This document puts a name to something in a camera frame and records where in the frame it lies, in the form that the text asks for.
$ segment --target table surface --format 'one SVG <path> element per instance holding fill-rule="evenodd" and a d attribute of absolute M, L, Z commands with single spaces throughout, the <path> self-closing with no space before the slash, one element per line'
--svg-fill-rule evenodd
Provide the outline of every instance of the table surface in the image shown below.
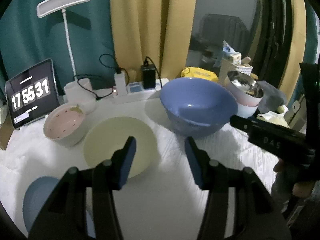
<path fill-rule="evenodd" d="M 114 192 L 124 239 L 196 239 L 208 191 L 194 183 L 184 153 L 184 138 L 172 127 L 159 98 L 116 105 L 110 98 L 97 102 L 87 116 L 90 128 L 108 118 L 130 116 L 145 122 L 158 142 L 157 159 L 141 174 Z M 66 149 L 43 134 L 44 119 L 13 132 L 6 151 L 0 151 L 0 200 L 11 219 L 27 235 L 22 202 L 28 186 L 41 176 L 61 178 L 71 166 L 87 169 L 84 140 Z M 270 191 L 277 158 L 247 142 L 247 135 L 226 124 L 220 131 L 196 140 L 229 168 L 250 166 Z"/>

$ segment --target power cord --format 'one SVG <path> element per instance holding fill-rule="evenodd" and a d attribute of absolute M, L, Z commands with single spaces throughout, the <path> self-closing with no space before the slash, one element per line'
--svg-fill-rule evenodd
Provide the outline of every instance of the power cord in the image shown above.
<path fill-rule="evenodd" d="M 113 92 L 113 87 L 111 87 L 111 88 L 112 88 L 112 91 L 111 91 L 110 94 L 107 94 L 107 95 L 105 95 L 105 96 L 100 97 L 100 96 L 98 96 L 95 92 L 93 92 L 93 91 L 85 88 L 84 86 L 82 86 L 82 85 L 79 83 L 79 81 L 82 80 L 82 79 L 84 79 L 84 78 L 87 78 L 88 76 L 90 76 L 90 79 L 95 79 L 95 80 L 100 80 L 100 81 L 101 81 L 101 80 L 106 81 L 103 77 L 101 77 L 101 76 L 99 76 L 99 75 L 92 75 L 92 74 L 79 74 L 79 75 L 74 75 L 74 76 L 73 76 L 73 80 L 75 81 L 75 80 L 76 80 L 76 77 L 78 77 L 78 76 L 82 76 L 81 78 L 78 78 L 78 79 L 77 79 L 78 85 L 79 85 L 80 87 L 82 87 L 84 90 L 87 90 L 88 92 L 94 94 L 97 101 L 99 101 L 99 100 L 101 100 L 101 99 L 103 99 L 103 98 L 106 98 L 107 96 L 110 96 L 110 95 L 112 94 L 112 92 Z"/>
<path fill-rule="evenodd" d="M 113 59 L 113 61 L 116 63 L 116 67 L 110 67 L 110 66 L 108 66 L 108 65 L 103 64 L 102 61 L 101 61 L 101 58 L 102 58 L 103 56 L 109 56 L 109 57 L 111 57 L 111 58 Z M 121 71 L 123 70 L 123 71 L 127 74 L 127 77 L 128 77 L 127 85 L 130 83 L 130 77 L 129 77 L 129 74 L 128 74 L 127 70 L 124 69 L 124 68 L 120 68 L 120 67 L 119 67 L 118 62 L 117 62 L 115 56 L 113 56 L 113 55 L 111 55 L 111 54 L 109 54 L 109 53 L 103 53 L 102 55 L 100 55 L 99 61 L 100 61 L 101 65 L 105 66 L 106 68 L 115 69 L 117 74 L 121 74 Z"/>
<path fill-rule="evenodd" d="M 156 67 L 156 64 L 153 62 L 153 60 L 152 60 L 149 56 L 146 56 L 146 58 L 145 58 L 145 60 L 144 60 L 144 62 L 143 62 L 143 66 L 147 67 L 147 66 L 149 65 L 148 60 L 150 60 L 151 63 L 155 66 L 156 72 L 157 72 L 158 77 L 159 77 L 159 80 L 160 80 L 160 86 L 161 86 L 161 88 L 162 88 L 161 75 L 159 74 L 159 71 L 158 71 L 158 69 L 157 69 L 157 67 Z"/>

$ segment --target digital clock display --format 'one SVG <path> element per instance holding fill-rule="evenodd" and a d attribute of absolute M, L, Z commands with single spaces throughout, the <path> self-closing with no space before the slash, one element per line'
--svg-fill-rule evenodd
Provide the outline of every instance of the digital clock display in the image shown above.
<path fill-rule="evenodd" d="M 29 123 L 59 106 L 52 60 L 47 59 L 5 84 L 14 128 Z"/>

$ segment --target screw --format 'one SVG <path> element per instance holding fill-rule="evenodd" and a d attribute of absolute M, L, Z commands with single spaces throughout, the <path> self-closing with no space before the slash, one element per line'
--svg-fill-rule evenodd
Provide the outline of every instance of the screw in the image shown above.
<path fill-rule="evenodd" d="M 251 174 L 253 173 L 253 169 L 251 169 L 250 167 L 244 167 L 244 172 Z"/>
<path fill-rule="evenodd" d="M 105 167 L 109 167 L 112 165 L 112 161 L 111 160 L 105 160 L 103 163 L 102 163 L 103 166 Z"/>
<path fill-rule="evenodd" d="M 68 170 L 68 172 L 70 173 L 70 174 L 75 174 L 76 172 L 77 172 L 77 167 L 71 167 L 69 170 Z"/>
<path fill-rule="evenodd" d="M 209 161 L 209 165 L 210 165 L 211 167 L 218 167 L 218 166 L 219 166 L 219 162 L 216 161 L 216 160 L 210 160 L 210 161 Z"/>

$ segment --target finger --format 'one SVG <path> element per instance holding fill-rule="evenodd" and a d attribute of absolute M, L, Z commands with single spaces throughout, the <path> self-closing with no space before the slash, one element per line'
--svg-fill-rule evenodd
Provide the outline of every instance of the finger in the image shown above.
<path fill-rule="evenodd" d="M 296 197 L 306 198 L 312 193 L 315 181 L 303 181 L 294 184 L 292 194 Z"/>
<path fill-rule="evenodd" d="M 284 170 L 284 161 L 283 159 L 279 159 L 277 164 L 273 167 L 274 172 L 280 172 Z"/>

